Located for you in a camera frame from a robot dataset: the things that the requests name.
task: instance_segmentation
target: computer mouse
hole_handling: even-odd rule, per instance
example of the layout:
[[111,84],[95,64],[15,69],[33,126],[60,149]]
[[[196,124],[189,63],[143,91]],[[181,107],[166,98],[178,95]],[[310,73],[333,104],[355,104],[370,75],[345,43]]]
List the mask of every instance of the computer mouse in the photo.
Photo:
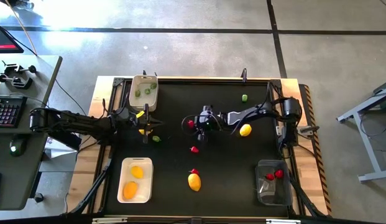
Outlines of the computer mouse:
[[14,157],[23,155],[26,147],[27,140],[29,138],[28,134],[15,134],[9,144],[11,150],[11,155]]

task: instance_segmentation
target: keyboard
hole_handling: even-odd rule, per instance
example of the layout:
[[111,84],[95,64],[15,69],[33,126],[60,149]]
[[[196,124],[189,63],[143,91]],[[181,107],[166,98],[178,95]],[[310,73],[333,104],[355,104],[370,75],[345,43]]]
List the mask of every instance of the keyboard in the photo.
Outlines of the keyboard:
[[17,128],[27,97],[0,95],[0,128]]

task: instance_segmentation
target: yellow lemon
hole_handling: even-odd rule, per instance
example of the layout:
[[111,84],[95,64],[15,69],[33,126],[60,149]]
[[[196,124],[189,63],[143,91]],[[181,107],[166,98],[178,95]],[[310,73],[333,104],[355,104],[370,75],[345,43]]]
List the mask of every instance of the yellow lemon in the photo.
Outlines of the yellow lemon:
[[251,126],[249,124],[244,124],[240,129],[240,135],[242,137],[246,137],[250,134],[251,131],[252,131]]
[[139,132],[140,132],[141,134],[144,134],[144,129],[139,129]]
[[135,194],[137,192],[137,183],[136,182],[128,182],[124,186],[124,198],[125,199],[132,199],[135,197]]
[[139,166],[132,166],[131,174],[138,179],[143,178],[143,169]]
[[188,176],[188,185],[194,191],[199,191],[201,188],[201,179],[197,174],[190,174]]

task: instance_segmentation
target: monitor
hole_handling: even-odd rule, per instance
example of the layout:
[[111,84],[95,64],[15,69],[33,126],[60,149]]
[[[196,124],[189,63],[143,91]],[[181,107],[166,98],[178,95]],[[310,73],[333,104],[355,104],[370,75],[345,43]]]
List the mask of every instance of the monitor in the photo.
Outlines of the monitor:
[[21,48],[13,38],[6,33],[6,31],[0,26],[0,54],[3,53],[23,53]]

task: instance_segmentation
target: white tray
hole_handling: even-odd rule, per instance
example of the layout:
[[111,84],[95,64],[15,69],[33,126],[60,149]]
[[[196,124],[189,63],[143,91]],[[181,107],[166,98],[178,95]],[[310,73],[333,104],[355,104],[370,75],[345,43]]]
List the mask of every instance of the white tray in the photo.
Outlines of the white tray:
[[[144,90],[150,88],[151,84],[156,83],[157,87],[153,90],[150,89],[150,94],[145,94]],[[129,92],[129,104],[136,111],[141,111],[144,109],[144,105],[147,103],[149,105],[149,111],[155,111],[157,107],[157,97],[158,97],[158,78],[155,75],[135,75],[132,80],[131,91]],[[136,97],[135,92],[140,90],[140,96]]]
[[[137,179],[131,174],[133,166],[139,166],[143,169],[143,178]],[[120,203],[146,203],[149,201],[151,198],[153,171],[153,162],[150,158],[125,158],[122,161],[121,176],[119,177],[118,201]],[[123,188],[130,181],[137,183],[137,192],[132,199],[125,199]]]

